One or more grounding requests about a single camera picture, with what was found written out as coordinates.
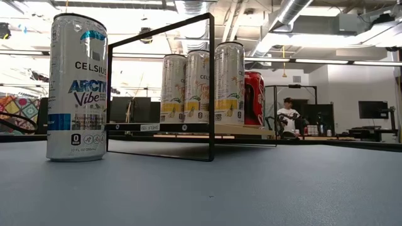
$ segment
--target white shirt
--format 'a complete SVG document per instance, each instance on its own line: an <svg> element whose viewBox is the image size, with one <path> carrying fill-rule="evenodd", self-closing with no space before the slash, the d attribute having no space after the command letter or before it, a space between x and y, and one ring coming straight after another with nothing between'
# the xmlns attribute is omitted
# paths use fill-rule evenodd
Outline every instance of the white shirt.
<svg viewBox="0 0 402 226"><path fill-rule="evenodd" d="M284 109L284 108L282 108L282 109L279 109L278 110L278 112L277 112L277 114L279 115L279 114L285 114L285 115L287 115L287 116L290 116L290 117L292 117L293 116L293 114L298 114L298 115L300 115L299 114L299 112L297 112L297 110L295 110L295 109ZM295 121L294 120L291 120L291 119L288 119L287 117L284 117L283 118L284 120L286 120L286 121L288 121L288 125L284 125L284 129L285 129L285 131L292 131L293 130L293 132L295 131Z"/></svg>

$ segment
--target celsius can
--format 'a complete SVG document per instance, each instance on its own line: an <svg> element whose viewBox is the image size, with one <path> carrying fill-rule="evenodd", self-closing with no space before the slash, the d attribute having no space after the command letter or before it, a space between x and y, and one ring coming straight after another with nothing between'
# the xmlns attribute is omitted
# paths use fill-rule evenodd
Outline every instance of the celsius can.
<svg viewBox="0 0 402 226"><path fill-rule="evenodd" d="M183 123L186 62L183 55L163 58L161 123Z"/></svg>
<svg viewBox="0 0 402 226"><path fill-rule="evenodd" d="M209 51L188 52L186 66L185 123L209 121Z"/></svg>
<svg viewBox="0 0 402 226"><path fill-rule="evenodd" d="M107 34L100 22L73 13L52 24L48 143L54 161L90 161L106 152Z"/></svg>
<svg viewBox="0 0 402 226"><path fill-rule="evenodd" d="M215 51L215 123L244 125L244 47L225 42Z"/></svg>

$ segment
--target white wall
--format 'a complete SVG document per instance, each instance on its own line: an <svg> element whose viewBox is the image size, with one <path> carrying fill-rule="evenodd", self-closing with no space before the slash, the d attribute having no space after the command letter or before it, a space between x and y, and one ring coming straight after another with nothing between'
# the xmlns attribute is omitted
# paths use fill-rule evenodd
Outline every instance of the white wall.
<svg viewBox="0 0 402 226"><path fill-rule="evenodd" d="M272 70L253 70L256 72L261 73L264 78L264 85L289 85L295 84L293 82L293 76L301 76L301 83L300 85L308 85L308 74L305 74L303 70L296 70L296 69L289 69L286 70L287 77L283 77L283 69L278 69L277 71L273 72ZM283 106L283 99L287 97L291 97L293 99L308 99L309 102L314 103L314 89L289 89L288 87L278 87L278 103L279 106ZM265 109L266 115L272 115L273 113L273 88L266 88L265 89Z"/></svg>
<svg viewBox="0 0 402 226"><path fill-rule="evenodd" d="M335 131L352 127L373 126L373 120L359 118L360 100L388 101L396 106L395 81L392 67L327 65L309 75L310 85L318 87L318 103L334 103ZM391 119L375 119L376 126L391 128ZM392 136L383 135L391 142Z"/></svg>
<svg viewBox="0 0 402 226"><path fill-rule="evenodd" d="M329 101L329 83L328 83L328 65L324 65L308 75L310 85L317 86L317 101L319 104L328 104Z"/></svg>

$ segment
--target celsius arctic vibe can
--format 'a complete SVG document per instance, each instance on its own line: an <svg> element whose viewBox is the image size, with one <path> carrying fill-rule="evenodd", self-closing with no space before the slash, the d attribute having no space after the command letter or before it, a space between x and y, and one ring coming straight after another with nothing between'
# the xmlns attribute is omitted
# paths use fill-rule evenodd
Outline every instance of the celsius arctic vibe can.
<svg viewBox="0 0 402 226"><path fill-rule="evenodd" d="M106 28L86 16L59 14L50 55L46 157L101 159L106 152Z"/></svg>

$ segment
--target coca-cola can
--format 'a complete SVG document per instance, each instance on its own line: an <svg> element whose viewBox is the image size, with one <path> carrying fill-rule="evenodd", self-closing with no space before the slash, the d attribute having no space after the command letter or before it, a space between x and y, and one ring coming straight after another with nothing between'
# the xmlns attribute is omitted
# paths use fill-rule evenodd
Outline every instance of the coca-cola can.
<svg viewBox="0 0 402 226"><path fill-rule="evenodd" d="M244 76L244 123L246 125L264 125L264 80L259 72L246 72Z"/></svg>

